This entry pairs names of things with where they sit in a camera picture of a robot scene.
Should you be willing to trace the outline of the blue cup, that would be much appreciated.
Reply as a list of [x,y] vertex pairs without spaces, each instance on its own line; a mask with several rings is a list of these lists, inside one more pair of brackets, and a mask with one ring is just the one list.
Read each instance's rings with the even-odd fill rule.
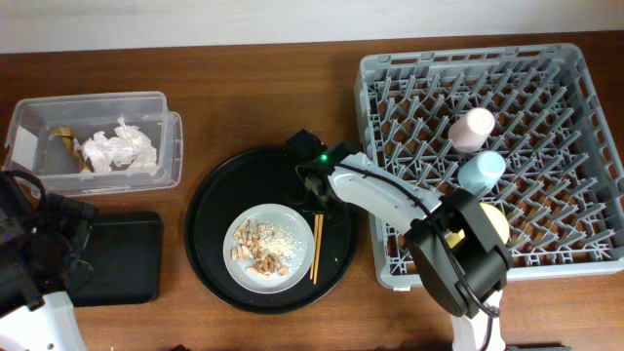
[[490,191],[506,169],[504,158],[494,151],[483,151],[464,164],[458,171],[461,188],[478,196]]

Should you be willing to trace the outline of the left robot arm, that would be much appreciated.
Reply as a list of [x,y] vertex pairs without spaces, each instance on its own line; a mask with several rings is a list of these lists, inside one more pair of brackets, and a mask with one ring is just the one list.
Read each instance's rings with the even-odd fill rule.
[[28,172],[1,173],[3,350],[86,348],[69,291],[98,214]]

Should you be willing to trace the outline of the gold foil wrapper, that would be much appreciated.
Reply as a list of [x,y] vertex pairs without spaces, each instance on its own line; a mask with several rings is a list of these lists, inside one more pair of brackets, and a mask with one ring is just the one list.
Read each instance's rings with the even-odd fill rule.
[[91,173],[93,171],[91,162],[85,156],[82,146],[71,128],[66,126],[56,127],[52,130],[52,136],[60,138],[65,150],[77,164],[80,173]]

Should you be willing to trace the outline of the wooden chopstick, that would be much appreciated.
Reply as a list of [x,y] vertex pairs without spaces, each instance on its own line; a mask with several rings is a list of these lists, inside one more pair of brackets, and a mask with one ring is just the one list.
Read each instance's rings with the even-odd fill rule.
[[311,281],[314,280],[313,277],[314,277],[314,270],[315,270],[316,246],[317,246],[317,240],[318,240],[319,220],[320,220],[320,215],[315,214],[314,228],[313,228],[314,230],[313,230],[312,262],[311,262],[310,273],[309,273],[309,278]]
[[322,246],[322,238],[323,238],[323,226],[324,226],[324,218],[323,214],[317,214],[315,217],[315,256],[314,263],[312,266],[311,277],[313,284],[316,285],[318,281],[318,271],[319,271],[319,263],[320,263],[320,253]]

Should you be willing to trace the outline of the pink cup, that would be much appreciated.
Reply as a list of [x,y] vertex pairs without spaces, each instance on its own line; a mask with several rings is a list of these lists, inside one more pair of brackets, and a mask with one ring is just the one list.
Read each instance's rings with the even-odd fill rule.
[[479,151],[495,126],[493,114],[482,107],[469,110],[451,125],[448,138],[459,152]]

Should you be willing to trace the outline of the grey plate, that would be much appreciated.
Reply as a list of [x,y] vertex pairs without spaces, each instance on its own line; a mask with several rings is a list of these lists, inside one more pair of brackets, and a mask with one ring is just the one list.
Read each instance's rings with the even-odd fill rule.
[[[230,250],[234,246],[232,235],[243,220],[251,217],[257,222],[272,222],[283,226],[297,241],[296,258],[289,263],[290,270],[285,277],[260,278],[248,274],[244,263],[230,259]],[[312,228],[301,214],[283,205],[263,204],[242,212],[230,224],[223,241],[223,259],[230,276],[245,290],[261,294],[281,293],[292,288],[308,274],[312,262],[312,247]]]

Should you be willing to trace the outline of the small white napkin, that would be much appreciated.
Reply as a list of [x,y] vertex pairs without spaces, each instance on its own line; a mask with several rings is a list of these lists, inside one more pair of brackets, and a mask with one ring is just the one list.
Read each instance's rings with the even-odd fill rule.
[[91,162],[94,173],[111,172],[111,164],[121,165],[123,140],[118,137],[107,138],[104,132],[96,132],[82,145],[82,150]]

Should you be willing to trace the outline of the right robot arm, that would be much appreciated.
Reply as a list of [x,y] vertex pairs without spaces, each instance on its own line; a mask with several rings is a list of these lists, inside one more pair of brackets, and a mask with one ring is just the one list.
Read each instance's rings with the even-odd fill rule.
[[305,130],[287,149],[310,211],[336,218],[354,205],[403,235],[424,288],[450,314],[453,349],[509,349],[499,305],[514,262],[501,212],[464,189],[444,195],[417,187],[351,145],[327,147]]

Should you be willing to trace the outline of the yellow bowl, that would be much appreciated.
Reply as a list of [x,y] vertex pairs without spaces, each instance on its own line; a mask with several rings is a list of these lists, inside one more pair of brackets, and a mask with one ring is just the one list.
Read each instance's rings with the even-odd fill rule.
[[[487,203],[481,203],[481,207],[486,213],[487,218],[490,220],[495,231],[498,233],[501,241],[504,244],[507,244],[510,239],[510,226],[505,214],[497,207]],[[450,232],[446,236],[447,242],[451,249],[457,246],[464,238],[465,233],[463,230]]]

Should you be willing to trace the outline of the large white napkin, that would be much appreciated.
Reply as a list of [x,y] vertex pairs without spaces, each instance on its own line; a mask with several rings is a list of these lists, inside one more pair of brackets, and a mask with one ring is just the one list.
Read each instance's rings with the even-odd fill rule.
[[138,126],[125,123],[124,116],[117,119],[119,126],[114,129],[112,162],[116,167],[127,166],[130,170],[152,168],[157,163],[157,150],[151,139]]

